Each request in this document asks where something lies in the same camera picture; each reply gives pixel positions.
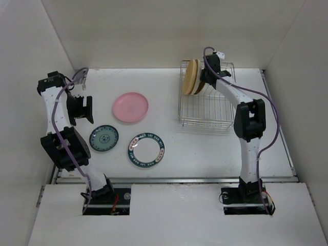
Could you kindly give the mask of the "brown gold plate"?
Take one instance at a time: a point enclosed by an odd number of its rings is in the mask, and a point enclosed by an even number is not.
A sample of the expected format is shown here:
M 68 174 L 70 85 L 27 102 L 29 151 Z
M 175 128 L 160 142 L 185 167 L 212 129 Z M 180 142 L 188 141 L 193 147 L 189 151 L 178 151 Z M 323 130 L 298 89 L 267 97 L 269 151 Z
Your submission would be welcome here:
M 195 92 L 195 94 L 198 94 L 199 92 L 201 92 L 201 90 L 204 88 L 205 84 L 206 83 L 204 81 L 201 81 L 199 83 L 199 86 L 198 86 L 197 91 Z

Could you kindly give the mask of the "dark green plate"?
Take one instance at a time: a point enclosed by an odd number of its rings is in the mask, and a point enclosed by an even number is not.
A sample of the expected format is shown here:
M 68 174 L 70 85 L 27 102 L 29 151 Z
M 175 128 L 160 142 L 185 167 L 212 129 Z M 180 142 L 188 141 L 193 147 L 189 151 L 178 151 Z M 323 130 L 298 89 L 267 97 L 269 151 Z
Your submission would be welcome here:
M 97 152 L 106 152 L 116 146 L 119 140 L 117 129 L 111 125 L 95 128 L 89 136 L 91 148 Z

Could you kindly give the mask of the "pink plastic plate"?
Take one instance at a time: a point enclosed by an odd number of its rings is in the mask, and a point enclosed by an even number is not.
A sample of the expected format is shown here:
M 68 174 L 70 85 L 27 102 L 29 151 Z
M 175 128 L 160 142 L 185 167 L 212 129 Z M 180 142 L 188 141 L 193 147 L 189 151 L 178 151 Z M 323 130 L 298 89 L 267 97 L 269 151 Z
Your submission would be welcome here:
M 113 115 L 120 121 L 134 123 L 142 120 L 149 109 L 145 96 L 137 92 L 120 95 L 113 103 Z

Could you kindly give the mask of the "blue rimmed grey plate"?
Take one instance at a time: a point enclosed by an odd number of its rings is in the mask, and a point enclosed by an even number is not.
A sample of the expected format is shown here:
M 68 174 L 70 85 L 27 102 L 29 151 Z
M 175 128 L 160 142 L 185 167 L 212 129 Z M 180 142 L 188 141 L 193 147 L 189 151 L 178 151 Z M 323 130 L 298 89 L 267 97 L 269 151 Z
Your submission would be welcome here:
M 132 164 L 149 169 L 159 164 L 165 154 L 164 141 L 154 133 L 140 133 L 129 143 L 128 158 Z

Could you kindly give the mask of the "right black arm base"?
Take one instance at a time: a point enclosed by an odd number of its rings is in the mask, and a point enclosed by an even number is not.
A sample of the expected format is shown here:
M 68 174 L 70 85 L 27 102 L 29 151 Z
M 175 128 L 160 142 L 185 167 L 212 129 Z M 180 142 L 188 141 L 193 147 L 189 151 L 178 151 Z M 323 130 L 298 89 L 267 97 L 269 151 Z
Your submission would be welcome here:
M 262 188 L 259 193 L 248 198 L 242 198 L 237 187 L 223 187 L 219 195 L 219 201 L 223 204 L 225 215 L 270 215 L 276 211 L 276 206 L 266 191 Z

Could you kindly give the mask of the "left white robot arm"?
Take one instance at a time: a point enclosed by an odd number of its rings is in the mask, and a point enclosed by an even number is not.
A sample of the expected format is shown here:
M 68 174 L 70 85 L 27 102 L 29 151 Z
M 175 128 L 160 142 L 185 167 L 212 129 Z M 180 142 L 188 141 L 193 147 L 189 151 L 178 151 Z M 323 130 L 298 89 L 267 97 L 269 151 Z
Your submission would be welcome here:
M 92 97 L 71 93 L 73 87 L 85 84 L 88 70 L 81 68 L 71 79 L 54 71 L 38 81 L 37 92 L 45 102 L 47 113 L 46 135 L 40 143 L 57 168 L 78 172 L 89 188 L 84 198 L 110 203 L 115 196 L 114 188 L 109 178 L 91 165 L 88 144 L 75 128 L 80 118 L 94 122 Z

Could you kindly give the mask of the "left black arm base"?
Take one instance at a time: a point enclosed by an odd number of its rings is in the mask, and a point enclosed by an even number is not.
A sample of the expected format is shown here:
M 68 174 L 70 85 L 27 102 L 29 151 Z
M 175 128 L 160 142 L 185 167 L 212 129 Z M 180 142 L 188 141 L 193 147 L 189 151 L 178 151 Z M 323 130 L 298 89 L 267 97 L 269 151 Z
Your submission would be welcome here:
M 81 193 L 84 198 L 82 214 L 97 216 L 130 215 L 131 188 L 131 185 L 115 184 L 114 194 L 92 198 L 90 202 L 88 202 L 87 193 Z

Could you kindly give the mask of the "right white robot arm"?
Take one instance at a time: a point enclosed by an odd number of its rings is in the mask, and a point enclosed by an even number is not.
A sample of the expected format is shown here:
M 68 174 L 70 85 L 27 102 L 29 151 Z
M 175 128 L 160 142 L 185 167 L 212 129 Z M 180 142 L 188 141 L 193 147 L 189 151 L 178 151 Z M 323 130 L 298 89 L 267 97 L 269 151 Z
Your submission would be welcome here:
M 228 81 L 221 71 L 217 52 L 204 55 L 203 61 L 201 80 L 220 92 L 235 109 L 233 129 L 240 141 L 242 164 L 237 195 L 243 203 L 254 203 L 261 198 L 258 154 L 266 129 L 265 103 L 262 99 L 249 97 L 245 89 Z

